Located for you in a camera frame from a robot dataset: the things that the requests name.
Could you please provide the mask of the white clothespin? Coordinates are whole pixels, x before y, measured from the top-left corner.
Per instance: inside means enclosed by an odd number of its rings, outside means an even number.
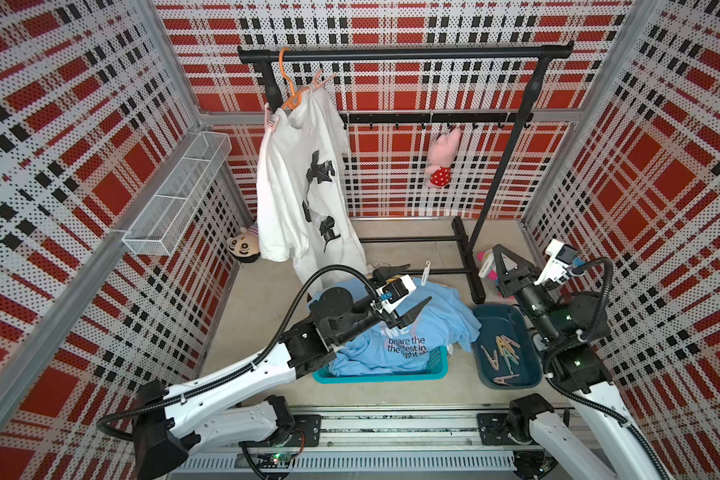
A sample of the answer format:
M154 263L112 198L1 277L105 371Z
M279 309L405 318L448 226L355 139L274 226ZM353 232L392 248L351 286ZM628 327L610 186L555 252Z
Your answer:
M421 284L422 286L424 286L424 285L427 284L427 281L428 281L430 272L431 272L431 262L430 262L430 261L426 261L426 262L425 262L424 269L422 270L421 279L420 279L420 284Z

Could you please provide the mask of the light blue cloth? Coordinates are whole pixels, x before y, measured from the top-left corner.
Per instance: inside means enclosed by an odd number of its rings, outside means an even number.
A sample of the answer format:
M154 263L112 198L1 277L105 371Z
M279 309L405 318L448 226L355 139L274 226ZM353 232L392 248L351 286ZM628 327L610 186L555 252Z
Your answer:
M462 302L456 289L431 280L422 286L414 278L416 290L399 306L408 311L427 297L432 300L418 319L405 328L388 328L380 322L345 344L327 366L336 377L387 375L418 372L426 368L430 352L457 344L469 352L479 335L480 323Z

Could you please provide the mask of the teal tray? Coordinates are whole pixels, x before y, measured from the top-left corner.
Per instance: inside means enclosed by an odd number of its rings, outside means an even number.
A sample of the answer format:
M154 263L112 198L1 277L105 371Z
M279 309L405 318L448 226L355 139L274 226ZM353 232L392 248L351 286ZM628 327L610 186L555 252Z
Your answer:
M327 367L324 367L313 373L312 376L318 383L327 385L440 380L448 373L447 357L447 348L441 346L438 350L430 352L426 368L418 372L336 377L329 372Z

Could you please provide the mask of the white printed t-shirt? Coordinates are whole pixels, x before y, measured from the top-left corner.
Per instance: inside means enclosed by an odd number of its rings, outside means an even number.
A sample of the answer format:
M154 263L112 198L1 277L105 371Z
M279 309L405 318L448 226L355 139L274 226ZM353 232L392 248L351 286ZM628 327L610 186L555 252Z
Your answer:
M329 93L312 91L291 113L274 114L279 125L265 131L257 163L261 257L290 261L301 282L333 264L366 274L365 251L344 195L349 142Z

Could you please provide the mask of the pink clothespin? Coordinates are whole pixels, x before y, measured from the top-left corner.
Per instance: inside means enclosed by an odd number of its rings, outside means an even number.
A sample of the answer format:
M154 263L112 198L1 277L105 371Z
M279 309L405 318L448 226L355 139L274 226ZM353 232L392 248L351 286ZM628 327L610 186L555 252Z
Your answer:
M335 78L334 74L324 76L323 70L319 69L310 83L310 87L313 91L324 88L327 84L332 83Z
M264 105L264 127L265 131L273 133L279 125L280 119L272 112L270 104Z

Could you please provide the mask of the orange plastic hanger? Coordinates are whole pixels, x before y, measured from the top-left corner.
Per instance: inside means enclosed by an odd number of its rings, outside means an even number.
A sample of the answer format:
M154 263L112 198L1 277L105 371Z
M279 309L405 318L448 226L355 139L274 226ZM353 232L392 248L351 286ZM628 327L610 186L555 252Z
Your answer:
M290 93L290 96L283 102L281 109L293 111L301 105L304 95L311 91L311 85L297 87L294 80L286 73L285 53L288 51L288 47L283 47L280 49L278 54L278 67L280 74L286 81L288 91Z

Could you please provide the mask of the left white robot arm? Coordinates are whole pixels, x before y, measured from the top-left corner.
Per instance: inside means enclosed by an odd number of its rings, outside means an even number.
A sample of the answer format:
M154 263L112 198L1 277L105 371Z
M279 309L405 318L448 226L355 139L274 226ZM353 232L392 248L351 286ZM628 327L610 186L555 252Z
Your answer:
M285 441L295 420L284 397L272 395L252 407L243 406L243 401L320 370L335 360L341 347L378 323L390 328L412 324L429 301L423 299L398 312L417 289L407 270L405 265L384 267L366 276L346 265L320 268L300 288L262 350L183 384L150 381L138 389L130 409L102 416L97 429L133 445L140 479L158 479L190 456L215 446L271 446ZM356 300L342 287L329 288L310 303L305 319L293 323L309 287L331 272L359 280L366 296Z

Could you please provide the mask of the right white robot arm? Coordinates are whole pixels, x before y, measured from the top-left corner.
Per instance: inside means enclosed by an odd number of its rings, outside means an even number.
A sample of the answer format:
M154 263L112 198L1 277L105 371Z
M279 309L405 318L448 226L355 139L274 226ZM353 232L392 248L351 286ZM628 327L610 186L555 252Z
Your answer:
M614 265L605 257L576 262L578 251L559 240L539 268L496 245L493 263L499 293L517 301L540 336L542 375L564 396L594 434L598 457L538 394L509 405L508 433L517 443L536 443L573 479L668 479L671 474L628 411L593 342L610 332L606 308Z

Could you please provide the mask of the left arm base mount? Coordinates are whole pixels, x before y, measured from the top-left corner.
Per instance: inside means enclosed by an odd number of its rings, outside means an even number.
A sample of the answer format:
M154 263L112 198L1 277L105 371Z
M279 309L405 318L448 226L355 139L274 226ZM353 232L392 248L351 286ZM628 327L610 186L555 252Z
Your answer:
M247 447L316 447L321 435L322 416L319 414L297 414L293 425L278 428L269 438L259 442L245 442Z

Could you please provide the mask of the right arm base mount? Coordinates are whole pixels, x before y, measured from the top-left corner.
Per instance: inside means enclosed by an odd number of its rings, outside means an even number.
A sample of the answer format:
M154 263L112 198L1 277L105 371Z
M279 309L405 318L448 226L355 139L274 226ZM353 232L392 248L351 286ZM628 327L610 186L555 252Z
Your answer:
M483 446L524 446L537 445L530 436L530 423L539 414L530 415L519 411L480 413L477 427Z

